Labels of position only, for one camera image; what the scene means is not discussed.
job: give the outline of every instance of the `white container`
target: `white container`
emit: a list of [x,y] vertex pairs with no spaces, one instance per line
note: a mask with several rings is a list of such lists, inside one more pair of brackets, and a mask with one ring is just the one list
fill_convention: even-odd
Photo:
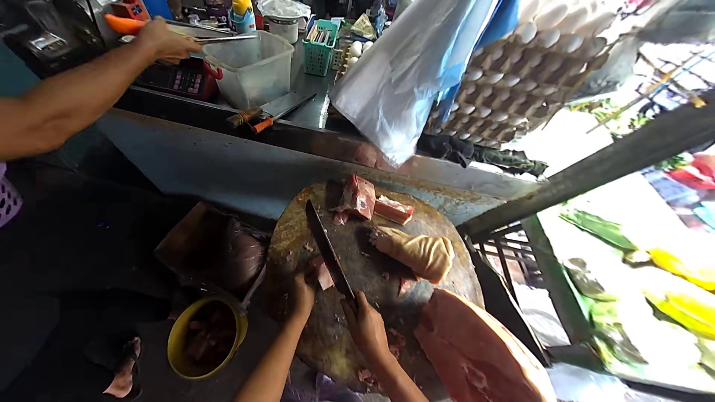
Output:
[[271,17],[266,17],[270,25],[270,33],[278,35],[287,40],[290,44],[298,41],[298,20],[279,21]]
[[219,90],[237,109],[261,106],[290,91],[293,46],[266,31],[256,34],[255,39],[204,45],[204,60],[221,77]]

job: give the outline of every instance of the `foot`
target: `foot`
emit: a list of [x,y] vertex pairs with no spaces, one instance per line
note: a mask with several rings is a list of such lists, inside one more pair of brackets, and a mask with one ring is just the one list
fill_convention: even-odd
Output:
[[[132,339],[132,347],[134,349],[134,355],[138,358],[139,352],[142,351],[142,341],[139,337],[134,337]],[[128,360],[119,371],[114,374],[114,380],[109,387],[103,392],[108,393],[117,398],[123,398],[132,392],[133,378],[132,371],[134,370],[134,364],[136,364],[136,358]]]

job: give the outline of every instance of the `yellow bowl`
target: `yellow bowl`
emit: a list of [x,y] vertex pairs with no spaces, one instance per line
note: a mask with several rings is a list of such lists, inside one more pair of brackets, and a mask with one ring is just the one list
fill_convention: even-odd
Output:
[[[191,321],[194,314],[203,306],[212,302],[214,300],[221,301],[231,308],[233,311],[233,316],[236,320],[236,338],[233,341],[233,346],[231,351],[226,355],[226,358],[219,364],[216,368],[211,370],[209,373],[203,373],[204,370],[197,367],[190,359],[184,354],[184,341],[186,338],[186,332],[189,329],[189,322]],[[209,378],[217,373],[219,370],[224,368],[225,365],[233,358],[234,353],[238,349],[238,346],[243,342],[243,338],[246,337],[246,330],[248,329],[248,319],[245,315],[241,315],[238,309],[234,308],[226,300],[212,297],[203,298],[198,300],[194,304],[191,304],[183,313],[177,318],[172,327],[172,332],[169,333],[169,342],[167,344],[167,356],[169,357],[169,365],[174,369],[176,374],[181,378],[186,378],[187,380],[203,380],[204,378]]]

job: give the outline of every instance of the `knife blade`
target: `knife blade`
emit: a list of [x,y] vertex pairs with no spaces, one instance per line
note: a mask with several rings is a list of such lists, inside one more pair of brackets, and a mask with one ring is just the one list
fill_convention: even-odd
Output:
[[332,281],[335,283],[335,288],[338,292],[345,296],[345,299],[347,299],[353,307],[353,310],[355,310],[355,306],[357,306],[355,294],[352,292],[350,283],[347,281],[347,277],[345,277],[345,272],[340,266],[340,261],[337,259],[335,250],[333,250],[332,245],[330,244],[330,239],[327,237],[327,231],[322,226],[322,222],[320,222],[320,218],[317,216],[317,210],[315,210],[315,207],[310,200],[305,203],[305,217],[308,220],[308,228],[315,238],[315,243],[317,244],[318,250],[320,250],[322,259],[325,261],[325,266],[327,267],[327,270],[330,271],[330,276],[332,276]]

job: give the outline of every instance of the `purple basket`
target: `purple basket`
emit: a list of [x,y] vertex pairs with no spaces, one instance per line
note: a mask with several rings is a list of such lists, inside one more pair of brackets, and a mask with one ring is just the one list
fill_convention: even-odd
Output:
[[22,206],[22,197],[5,178],[5,164],[0,162],[0,227],[12,219]]

